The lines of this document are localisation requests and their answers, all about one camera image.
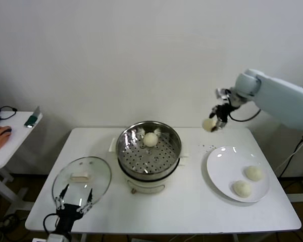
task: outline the mouse cable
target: mouse cable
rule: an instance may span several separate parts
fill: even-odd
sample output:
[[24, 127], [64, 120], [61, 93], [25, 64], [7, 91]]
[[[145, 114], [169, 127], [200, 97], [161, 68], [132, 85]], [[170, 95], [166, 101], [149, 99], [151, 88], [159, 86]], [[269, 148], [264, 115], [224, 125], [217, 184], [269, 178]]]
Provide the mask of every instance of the mouse cable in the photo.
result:
[[16, 108], [11, 107], [11, 106], [2, 106], [2, 107], [0, 108], [0, 111], [1, 111], [1, 109], [5, 108], [5, 107], [10, 108], [10, 109], [11, 109], [13, 112], [15, 112], [15, 113], [12, 114], [12, 115], [10, 115], [9, 117], [0, 117], [0, 120], [7, 120], [7, 119], [10, 119], [11, 117], [15, 116], [16, 113], [17, 113], [17, 111], [18, 111]]

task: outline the white plate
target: white plate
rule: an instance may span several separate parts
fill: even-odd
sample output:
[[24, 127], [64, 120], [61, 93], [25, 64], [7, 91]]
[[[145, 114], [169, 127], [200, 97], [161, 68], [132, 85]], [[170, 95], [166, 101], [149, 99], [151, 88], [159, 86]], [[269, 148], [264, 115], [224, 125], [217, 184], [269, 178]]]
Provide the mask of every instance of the white plate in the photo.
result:
[[[256, 165], [264, 173], [260, 181], [250, 180], [245, 169]], [[261, 165], [261, 160], [245, 149], [223, 146], [211, 152], [207, 161], [207, 169], [214, 185], [225, 195], [237, 201], [252, 203], [262, 199], [269, 190], [269, 178]], [[238, 196], [232, 188], [234, 182], [244, 180], [251, 185], [252, 193], [247, 198]]]

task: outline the pot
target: pot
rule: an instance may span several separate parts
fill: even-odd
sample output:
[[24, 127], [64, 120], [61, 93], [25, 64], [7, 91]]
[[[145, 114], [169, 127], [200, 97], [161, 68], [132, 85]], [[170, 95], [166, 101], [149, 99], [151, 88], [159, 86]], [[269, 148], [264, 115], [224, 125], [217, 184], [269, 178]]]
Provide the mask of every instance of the pot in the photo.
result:
[[[157, 144], [148, 147], [143, 138], [157, 135]], [[144, 121], [128, 127], [116, 143], [116, 153], [123, 172], [139, 182], [157, 182], [176, 169], [181, 152], [181, 140], [170, 126], [156, 121]]]

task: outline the table leg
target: table leg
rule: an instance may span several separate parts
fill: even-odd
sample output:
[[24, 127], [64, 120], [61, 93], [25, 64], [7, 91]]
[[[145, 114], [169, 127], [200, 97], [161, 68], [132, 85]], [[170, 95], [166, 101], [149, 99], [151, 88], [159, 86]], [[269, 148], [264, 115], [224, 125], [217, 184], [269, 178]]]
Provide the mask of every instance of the table leg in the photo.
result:
[[83, 233], [80, 242], [86, 242], [87, 234]]
[[232, 236], [233, 236], [233, 242], [239, 242], [239, 238], [236, 233], [234, 233]]
[[11, 205], [6, 214], [14, 213], [16, 210], [31, 210], [34, 203], [25, 202], [22, 200], [26, 195], [27, 190], [27, 188], [22, 188], [18, 194], [15, 194], [5, 185], [5, 183], [0, 181], [0, 195], [11, 202]]
[[8, 179], [8, 181], [12, 182], [14, 180], [14, 178], [9, 174], [9, 172], [4, 169], [4, 168], [1, 168], [0, 169], [0, 175], [3, 177], [3, 178], [6, 178]]
[[0, 175], [4, 178], [4, 180], [2, 181], [3, 184], [6, 184], [7, 182], [12, 182], [14, 180], [14, 178], [4, 168], [0, 169]]

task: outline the floor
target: floor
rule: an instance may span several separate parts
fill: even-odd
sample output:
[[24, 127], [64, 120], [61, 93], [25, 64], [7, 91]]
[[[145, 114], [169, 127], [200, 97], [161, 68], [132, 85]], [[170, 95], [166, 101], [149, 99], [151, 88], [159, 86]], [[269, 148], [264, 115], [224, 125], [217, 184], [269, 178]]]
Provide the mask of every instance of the floor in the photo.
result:
[[[35, 201], [40, 190], [41, 187], [43, 186], [45, 182], [45, 177], [22, 177], [22, 176], [17, 176], [15, 177], [14, 181], [12, 183], [8, 183], [8, 187], [11, 188], [14, 192], [17, 192], [21, 187], [29, 187], [29, 190], [31, 192], [28, 192], [26, 197], [25, 197], [25, 201]], [[282, 184], [285, 186], [287, 185], [288, 181], [283, 182]], [[303, 192], [303, 187], [301, 186], [300, 183], [294, 184], [292, 186], [290, 186], [287, 190], [287, 193], [302, 193]], [[293, 204], [298, 216], [300, 217], [301, 221], [302, 221], [302, 230], [303, 230], [303, 203], [295, 203]], [[0, 219], [3, 217], [3, 215], [5, 214], [5, 211], [8, 209], [9, 207], [9, 203], [3, 199], [0, 198]], [[25, 211], [17, 211], [17, 215], [21, 218], [21, 219], [25, 219], [27, 217], [28, 212]], [[8, 237], [10, 240], [19, 240], [21, 237], [23, 237], [26, 233], [28, 233], [22, 240], [20, 241], [32, 241], [33, 238], [47, 238], [46, 234], [44, 232], [28, 232], [25, 227], [24, 227], [24, 221], [21, 222], [21, 224], [16, 228], [16, 230], [14, 232], [12, 232], [11, 234], [8, 234]], [[303, 241], [303, 233], [301, 231], [297, 231], [296, 232], [302, 239]], [[239, 235], [239, 239], [242, 239], [244, 237], [246, 237], [246, 234], [243, 235]], [[150, 241], [157, 241], [157, 242], [167, 242], [168, 240], [170, 240], [173, 237], [173, 235], [169, 236], [169, 235], [129, 235], [129, 240], [132, 238], [140, 238], [140, 239], [145, 239], [145, 240], [150, 240]], [[189, 238], [190, 235], [180, 235], [177, 238], [175, 238], [173, 240], [173, 242], [183, 242], [184, 240], [186, 240], [187, 238]], [[279, 241], [280, 242], [300, 242], [301, 240], [296, 236], [296, 234], [294, 234], [293, 232], [280, 232], [278, 233], [278, 237], [279, 237]], [[80, 238], [80, 235], [74, 235], [75, 239]], [[0, 242], [4, 242], [4, 241], [9, 241], [9, 240], [5, 240], [4, 238], [2, 239], [0, 237]], [[87, 242], [98, 242], [98, 241], [102, 241], [102, 236], [101, 235], [97, 235], [97, 234], [93, 234], [93, 235], [88, 235], [87, 237]], [[116, 241], [116, 242], [127, 242], [128, 241], [128, 237], [127, 235], [105, 235], [103, 238], [103, 242], [112, 242], [112, 241]], [[228, 234], [222, 234], [222, 235], [197, 235], [194, 238], [192, 238], [191, 240], [189, 240], [189, 242], [211, 242], [211, 241], [215, 241], [215, 242], [233, 242], [233, 238], [232, 235], [228, 235]], [[271, 236], [267, 237], [265, 240], [263, 240], [263, 242], [279, 242], [277, 240], [277, 236], [276, 234], [272, 234]]]

